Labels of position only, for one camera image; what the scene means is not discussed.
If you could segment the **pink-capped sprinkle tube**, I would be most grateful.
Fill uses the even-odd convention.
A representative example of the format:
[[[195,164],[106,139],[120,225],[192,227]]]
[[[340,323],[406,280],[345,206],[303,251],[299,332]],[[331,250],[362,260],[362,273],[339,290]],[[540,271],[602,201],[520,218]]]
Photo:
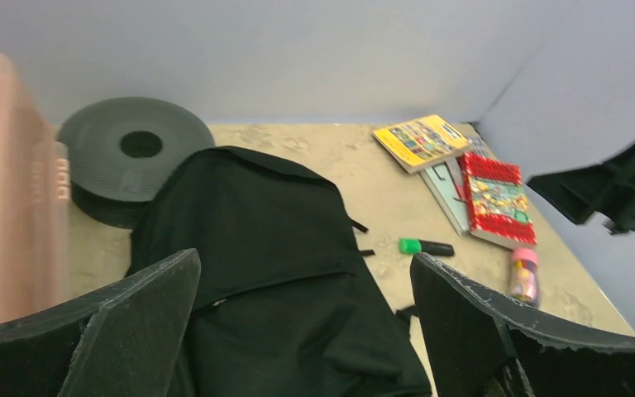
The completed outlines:
[[[534,308],[540,306],[538,257],[529,248],[518,248],[512,253],[508,279],[508,295]]]

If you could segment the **black student backpack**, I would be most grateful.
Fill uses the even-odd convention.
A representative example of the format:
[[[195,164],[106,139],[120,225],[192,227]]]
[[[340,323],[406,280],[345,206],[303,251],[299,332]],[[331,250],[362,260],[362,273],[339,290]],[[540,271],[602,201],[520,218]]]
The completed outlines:
[[[130,272],[194,249],[171,396],[429,396],[332,182],[234,146],[197,152],[131,233]]]

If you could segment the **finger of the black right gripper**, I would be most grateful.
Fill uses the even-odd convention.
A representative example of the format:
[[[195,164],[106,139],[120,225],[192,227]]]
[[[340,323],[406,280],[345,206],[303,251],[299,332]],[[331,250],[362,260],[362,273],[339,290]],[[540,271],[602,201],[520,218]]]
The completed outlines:
[[[610,234],[635,232],[635,142],[602,163],[534,175],[527,186],[575,225],[601,213]]]

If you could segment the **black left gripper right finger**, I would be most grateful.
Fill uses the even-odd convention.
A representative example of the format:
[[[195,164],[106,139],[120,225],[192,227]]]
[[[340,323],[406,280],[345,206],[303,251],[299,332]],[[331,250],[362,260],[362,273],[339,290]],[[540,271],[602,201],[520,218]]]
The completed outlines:
[[[440,396],[635,396],[635,337],[545,313],[427,254],[410,277]]]

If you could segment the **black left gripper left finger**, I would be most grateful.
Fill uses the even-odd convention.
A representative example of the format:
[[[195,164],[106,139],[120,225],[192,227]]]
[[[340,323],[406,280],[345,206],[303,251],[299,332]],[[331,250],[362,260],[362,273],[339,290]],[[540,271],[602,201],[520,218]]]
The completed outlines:
[[[133,275],[0,324],[0,396],[164,396],[201,263],[179,251]]]

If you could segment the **green highlighter marker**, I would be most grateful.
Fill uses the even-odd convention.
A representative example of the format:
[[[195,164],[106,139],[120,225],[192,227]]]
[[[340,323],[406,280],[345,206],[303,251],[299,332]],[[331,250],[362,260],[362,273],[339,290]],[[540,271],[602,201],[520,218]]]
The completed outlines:
[[[415,255],[418,253],[444,257],[453,257],[455,255],[455,250],[451,244],[414,238],[400,238],[399,250],[404,255]]]

